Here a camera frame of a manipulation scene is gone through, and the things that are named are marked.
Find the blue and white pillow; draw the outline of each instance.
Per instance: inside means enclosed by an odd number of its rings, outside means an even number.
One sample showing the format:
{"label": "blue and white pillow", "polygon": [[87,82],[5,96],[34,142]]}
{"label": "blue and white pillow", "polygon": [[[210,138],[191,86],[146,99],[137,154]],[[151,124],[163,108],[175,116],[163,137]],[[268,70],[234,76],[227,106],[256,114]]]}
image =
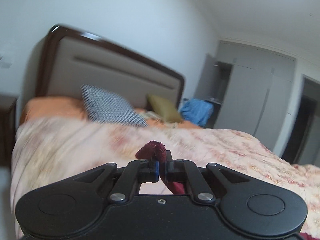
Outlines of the blue and white pillow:
{"label": "blue and white pillow", "polygon": [[94,122],[122,123],[125,125],[148,126],[130,103],[120,95],[92,85],[81,87],[84,107]]}

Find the floral blanket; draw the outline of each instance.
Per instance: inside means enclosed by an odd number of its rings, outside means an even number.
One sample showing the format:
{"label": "floral blanket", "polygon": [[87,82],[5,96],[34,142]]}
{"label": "floral blanket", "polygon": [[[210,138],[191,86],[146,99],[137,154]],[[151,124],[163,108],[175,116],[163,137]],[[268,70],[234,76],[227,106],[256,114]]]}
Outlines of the floral blanket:
{"label": "floral blanket", "polygon": [[[124,167],[147,142],[162,142],[174,159],[205,167],[215,162],[287,188],[308,205],[302,228],[320,237],[320,168],[291,166],[256,138],[234,130],[137,128],[51,117],[28,121],[17,133],[12,153],[11,207],[25,193],[108,162]],[[145,183],[141,193],[170,194],[161,182]],[[16,223],[17,237],[22,232]]]}

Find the silver screw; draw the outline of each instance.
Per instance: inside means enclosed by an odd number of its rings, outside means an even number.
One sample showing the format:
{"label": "silver screw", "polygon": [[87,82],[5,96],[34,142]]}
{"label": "silver screw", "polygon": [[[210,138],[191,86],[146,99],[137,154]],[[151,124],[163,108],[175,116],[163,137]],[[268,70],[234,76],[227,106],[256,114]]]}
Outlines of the silver screw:
{"label": "silver screw", "polygon": [[198,194],[198,199],[203,200],[203,201],[210,201],[213,199],[213,195],[207,192],[203,192]]}
{"label": "silver screw", "polygon": [[113,193],[110,195],[110,199],[113,201],[123,201],[125,199],[125,195],[122,193]]}
{"label": "silver screw", "polygon": [[166,201],[165,201],[164,199],[158,199],[158,203],[159,203],[159,204],[165,204]]}

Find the red cloth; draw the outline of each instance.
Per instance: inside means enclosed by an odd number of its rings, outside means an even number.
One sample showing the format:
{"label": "red cloth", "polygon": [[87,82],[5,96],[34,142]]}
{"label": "red cloth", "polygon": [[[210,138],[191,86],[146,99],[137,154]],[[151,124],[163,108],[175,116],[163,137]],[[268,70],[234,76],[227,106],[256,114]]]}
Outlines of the red cloth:
{"label": "red cloth", "polygon": [[137,159],[147,159],[147,160],[151,160],[151,158],[155,156],[156,159],[159,161],[160,178],[164,182],[164,184],[167,186],[167,188],[175,195],[185,194],[182,183],[166,182],[164,179],[164,173],[161,172],[162,170],[161,167],[163,167],[167,159],[167,155],[165,152],[165,147],[161,142],[156,142],[156,141],[148,142],[136,153],[135,156]]}

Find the nightstand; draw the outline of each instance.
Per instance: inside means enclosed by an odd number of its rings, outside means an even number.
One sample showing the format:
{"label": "nightstand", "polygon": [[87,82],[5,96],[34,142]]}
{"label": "nightstand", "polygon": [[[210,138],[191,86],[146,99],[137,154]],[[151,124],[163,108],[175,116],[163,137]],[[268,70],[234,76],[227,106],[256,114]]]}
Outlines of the nightstand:
{"label": "nightstand", "polygon": [[3,156],[0,165],[11,165],[11,154],[15,144],[17,97],[0,94],[0,144]]}

